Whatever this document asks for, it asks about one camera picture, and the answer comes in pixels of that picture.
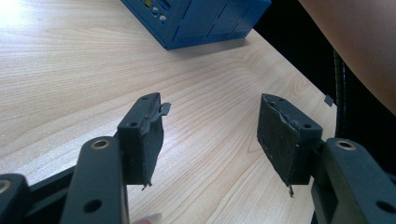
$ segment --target black plastic part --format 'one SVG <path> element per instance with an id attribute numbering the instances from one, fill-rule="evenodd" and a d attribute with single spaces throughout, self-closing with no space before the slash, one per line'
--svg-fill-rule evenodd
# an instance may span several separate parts
<path id="1" fill-rule="evenodd" d="M 388 174 L 390 181 L 392 181 L 393 185 L 396 187 L 396 175 Z"/>
<path id="2" fill-rule="evenodd" d="M 332 97 L 330 95 L 326 95 L 326 97 L 324 98 L 324 103 L 326 103 L 326 105 L 328 105 L 329 107 L 332 107 L 333 102 L 334 100 L 332 99 Z"/>
<path id="3" fill-rule="evenodd" d="M 396 188 L 364 147 L 328 139 L 322 159 L 338 199 L 332 223 L 396 223 Z"/>
<path id="4" fill-rule="evenodd" d="M 150 185 L 163 147 L 163 119 L 170 104 L 161 105 L 156 92 L 140 97 L 121 121 L 115 137 L 120 139 L 122 168 L 128 185 Z"/>
<path id="5" fill-rule="evenodd" d="M 31 193 L 23 175 L 0 175 L 0 223 L 20 223 L 31 206 Z"/>
<path id="6" fill-rule="evenodd" d="M 129 223 L 126 197 L 119 140 L 94 138 L 79 153 L 61 223 Z"/>
<path id="7" fill-rule="evenodd" d="M 30 187 L 33 205 L 22 223 L 59 223 L 75 167 L 53 175 Z"/>
<path id="8" fill-rule="evenodd" d="M 315 178 L 315 184 L 319 187 L 326 189 L 327 191 L 333 191 L 332 182 L 330 181 L 329 175 L 327 174 L 326 167 L 323 164 L 322 152 L 325 147 L 325 143 L 321 141 L 320 147 L 314 149 L 309 158 L 311 175 Z"/>
<path id="9" fill-rule="evenodd" d="M 338 204 L 334 191 L 322 188 L 315 180 L 312 185 L 311 195 L 314 201 L 317 223 L 332 223 L 332 216 Z"/>
<path id="10" fill-rule="evenodd" d="M 287 100 L 263 94 L 257 137 L 268 160 L 287 185 L 306 185 L 310 154 L 319 148 L 322 128 Z"/>

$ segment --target black cable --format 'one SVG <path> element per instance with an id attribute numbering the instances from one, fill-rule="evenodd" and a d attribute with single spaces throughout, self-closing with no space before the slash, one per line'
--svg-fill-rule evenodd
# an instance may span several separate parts
<path id="1" fill-rule="evenodd" d="M 335 103 L 337 104 L 337 123 L 335 137 L 345 137 L 347 129 L 347 75 L 346 65 L 340 55 L 333 50 L 335 72 Z"/>

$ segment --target blue plastic case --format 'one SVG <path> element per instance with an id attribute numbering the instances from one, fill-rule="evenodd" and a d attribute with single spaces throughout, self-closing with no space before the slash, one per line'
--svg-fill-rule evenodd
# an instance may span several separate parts
<path id="1" fill-rule="evenodd" d="M 121 0 L 165 49 L 244 38 L 270 0 Z"/>

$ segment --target wooden table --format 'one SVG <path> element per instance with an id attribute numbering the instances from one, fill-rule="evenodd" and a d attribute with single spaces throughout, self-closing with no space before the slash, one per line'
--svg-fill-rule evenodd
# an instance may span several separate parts
<path id="1" fill-rule="evenodd" d="M 131 220 L 309 223 L 256 138 L 261 93 L 287 98 L 333 135 L 335 106 L 256 32 L 163 49 L 119 0 L 0 3 L 0 173 L 29 184 L 76 164 L 147 93 L 172 103 L 153 187 L 128 187 Z"/>

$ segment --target skin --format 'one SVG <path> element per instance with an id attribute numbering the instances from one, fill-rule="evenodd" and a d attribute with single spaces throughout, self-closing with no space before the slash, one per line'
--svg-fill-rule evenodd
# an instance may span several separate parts
<path id="1" fill-rule="evenodd" d="M 299 1 L 356 77 L 396 115 L 396 1 Z"/>
<path id="2" fill-rule="evenodd" d="M 148 217 L 143 217 L 132 224 L 161 224 L 163 215 L 161 213 L 153 214 Z"/>

